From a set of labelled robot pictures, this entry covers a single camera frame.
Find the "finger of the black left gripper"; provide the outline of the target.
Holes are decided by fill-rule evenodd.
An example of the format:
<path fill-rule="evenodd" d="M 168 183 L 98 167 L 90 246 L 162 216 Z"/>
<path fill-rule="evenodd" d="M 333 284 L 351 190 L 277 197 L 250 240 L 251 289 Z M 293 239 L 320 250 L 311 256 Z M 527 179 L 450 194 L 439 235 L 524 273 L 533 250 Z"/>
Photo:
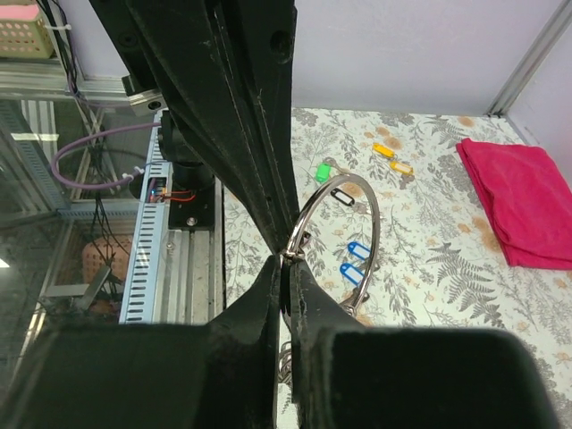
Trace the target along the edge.
<path fill-rule="evenodd" d="M 283 250 L 298 216 L 290 154 L 291 1 L 95 1 L 141 86 L 162 94 L 190 149 Z"/>

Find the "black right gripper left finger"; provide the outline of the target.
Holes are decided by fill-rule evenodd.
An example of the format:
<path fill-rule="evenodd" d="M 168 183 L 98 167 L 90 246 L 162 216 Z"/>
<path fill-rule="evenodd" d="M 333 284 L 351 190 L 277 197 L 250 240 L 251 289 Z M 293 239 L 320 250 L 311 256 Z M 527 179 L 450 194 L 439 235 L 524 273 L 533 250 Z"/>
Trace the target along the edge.
<path fill-rule="evenodd" d="M 272 428 L 280 259 L 203 325 L 62 325 L 26 352 L 4 428 Z"/>

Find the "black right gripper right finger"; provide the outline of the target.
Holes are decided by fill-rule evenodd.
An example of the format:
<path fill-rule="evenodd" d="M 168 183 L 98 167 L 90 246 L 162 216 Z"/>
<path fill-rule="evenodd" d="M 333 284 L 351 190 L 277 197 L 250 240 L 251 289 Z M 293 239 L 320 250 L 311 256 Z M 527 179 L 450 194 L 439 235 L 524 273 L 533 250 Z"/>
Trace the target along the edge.
<path fill-rule="evenodd" d="M 316 283 L 282 269 L 292 398 L 304 428 L 557 428 L 537 366 L 495 329 L 367 327 Z"/>

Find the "blue tagged key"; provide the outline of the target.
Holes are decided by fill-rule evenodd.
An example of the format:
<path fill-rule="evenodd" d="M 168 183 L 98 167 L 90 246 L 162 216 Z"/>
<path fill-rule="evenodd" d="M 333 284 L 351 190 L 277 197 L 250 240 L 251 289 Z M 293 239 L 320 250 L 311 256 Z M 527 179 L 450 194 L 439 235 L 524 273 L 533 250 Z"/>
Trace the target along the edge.
<path fill-rule="evenodd" d="M 355 286 L 360 286 L 364 278 L 364 274 L 350 263 L 342 264 L 340 272 L 346 280 Z"/>
<path fill-rule="evenodd" d="M 360 260 L 367 260 L 371 256 L 370 248 L 356 241 L 348 244 L 348 252 Z"/>

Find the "metal keyring with clips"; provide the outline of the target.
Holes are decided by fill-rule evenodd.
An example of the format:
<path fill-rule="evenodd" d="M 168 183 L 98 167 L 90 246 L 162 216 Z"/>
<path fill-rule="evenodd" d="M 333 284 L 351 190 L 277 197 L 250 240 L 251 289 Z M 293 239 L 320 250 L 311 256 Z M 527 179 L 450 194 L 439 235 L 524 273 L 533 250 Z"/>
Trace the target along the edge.
<path fill-rule="evenodd" d="M 379 245 L 378 259 L 372 268 L 372 280 L 358 306 L 353 304 L 353 300 L 359 294 L 361 285 L 351 284 L 340 272 L 340 266 L 344 263 L 354 265 L 362 273 L 366 272 L 368 259 L 360 260 L 352 256 L 348 252 L 348 244 L 356 241 L 371 250 L 371 241 L 379 238 L 371 228 L 370 219 L 374 217 L 379 225 L 383 225 L 383 206 L 378 206 L 375 212 L 369 204 L 369 196 L 378 195 L 375 191 L 378 180 L 358 171 L 338 175 L 357 176 L 359 180 L 341 182 L 330 191 L 338 188 L 350 194 L 357 202 L 366 203 L 369 214 L 358 214 L 335 198 L 330 203 L 323 202 L 315 208 L 315 217 L 307 218 L 310 242 L 307 250 L 302 246 L 298 247 L 296 259 L 306 260 L 322 289 L 334 292 L 341 298 L 342 309 L 350 312 L 360 323 L 382 324 L 389 320 L 389 311 L 386 307 L 389 305 L 390 293 L 382 290 L 382 276 L 379 273 L 381 264 L 390 260 L 383 254 L 386 246 Z"/>

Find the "green tagged key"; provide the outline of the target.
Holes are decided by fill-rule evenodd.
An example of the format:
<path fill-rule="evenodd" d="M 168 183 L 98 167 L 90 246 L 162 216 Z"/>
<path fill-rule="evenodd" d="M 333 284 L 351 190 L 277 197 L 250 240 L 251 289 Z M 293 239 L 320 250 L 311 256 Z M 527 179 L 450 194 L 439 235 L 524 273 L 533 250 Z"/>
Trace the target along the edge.
<path fill-rule="evenodd" d="M 325 183 L 334 175 L 350 173 L 348 168 L 340 166 L 332 157 L 326 157 L 316 168 L 315 180 Z"/>

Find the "black tagged key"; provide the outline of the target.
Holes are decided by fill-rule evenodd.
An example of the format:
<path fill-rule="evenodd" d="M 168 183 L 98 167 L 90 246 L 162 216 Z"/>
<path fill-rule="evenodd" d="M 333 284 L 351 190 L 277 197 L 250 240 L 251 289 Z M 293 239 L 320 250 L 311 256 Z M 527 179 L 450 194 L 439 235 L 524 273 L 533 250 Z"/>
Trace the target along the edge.
<path fill-rule="evenodd" d="M 360 215 L 368 215 L 369 208 L 366 203 L 357 202 L 350 194 L 345 191 L 335 188 L 330 192 L 330 195 L 339 201 L 344 206 L 351 208 L 354 212 Z"/>

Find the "yellow tagged key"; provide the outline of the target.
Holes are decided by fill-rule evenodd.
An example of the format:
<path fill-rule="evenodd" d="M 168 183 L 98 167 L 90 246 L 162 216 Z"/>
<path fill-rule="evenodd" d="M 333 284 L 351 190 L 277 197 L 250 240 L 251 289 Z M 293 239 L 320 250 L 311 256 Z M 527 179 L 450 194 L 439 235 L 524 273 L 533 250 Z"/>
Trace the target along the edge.
<path fill-rule="evenodd" d="M 374 152 L 376 152 L 377 154 L 379 154 L 379 155 L 381 155 L 387 159 L 394 159 L 396 156 L 395 152 L 391 148 L 386 147 L 386 146 L 379 144 L 379 143 L 374 143 L 372 145 L 372 149 Z"/>
<path fill-rule="evenodd" d="M 390 161 L 390 168 L 400 174 L 400 187 L 402 189 L 405 189 L 407 184 L 415 179 L 414 169 L 408 164 L 403 164 L 399 161 Z"/>

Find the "beige perforated basket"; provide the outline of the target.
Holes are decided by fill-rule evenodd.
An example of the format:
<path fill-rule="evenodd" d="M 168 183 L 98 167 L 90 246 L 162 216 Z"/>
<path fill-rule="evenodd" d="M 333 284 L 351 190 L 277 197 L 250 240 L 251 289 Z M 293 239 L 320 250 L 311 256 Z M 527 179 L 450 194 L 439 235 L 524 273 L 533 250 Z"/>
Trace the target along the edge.
<path fill-rule="evenodd" d="M 53 47 L 36 1 L 1 2 L 1 57 L 45 60 Z"/>

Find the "folded pink cloth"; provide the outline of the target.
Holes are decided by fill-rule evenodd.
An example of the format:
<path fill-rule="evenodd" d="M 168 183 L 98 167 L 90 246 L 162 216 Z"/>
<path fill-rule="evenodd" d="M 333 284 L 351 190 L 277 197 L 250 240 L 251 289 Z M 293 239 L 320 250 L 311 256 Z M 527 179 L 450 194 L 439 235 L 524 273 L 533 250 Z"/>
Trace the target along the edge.
<path fill-rule="evenodd" d="M 571 190 L 540 147 L 462 139 L 457 152 L 508 265 L 571 269 Z"/>

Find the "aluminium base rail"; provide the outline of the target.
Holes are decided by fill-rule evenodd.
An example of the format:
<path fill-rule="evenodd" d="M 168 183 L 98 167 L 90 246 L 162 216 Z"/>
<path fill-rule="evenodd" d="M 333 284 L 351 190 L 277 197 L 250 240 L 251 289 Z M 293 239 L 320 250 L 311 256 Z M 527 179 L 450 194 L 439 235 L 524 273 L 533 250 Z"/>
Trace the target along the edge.
<path fill-rule="evenodd" d="M 207 324 L 225 305 L 222 184 L 180 194 L 166 208 L 152 321 Z"/>

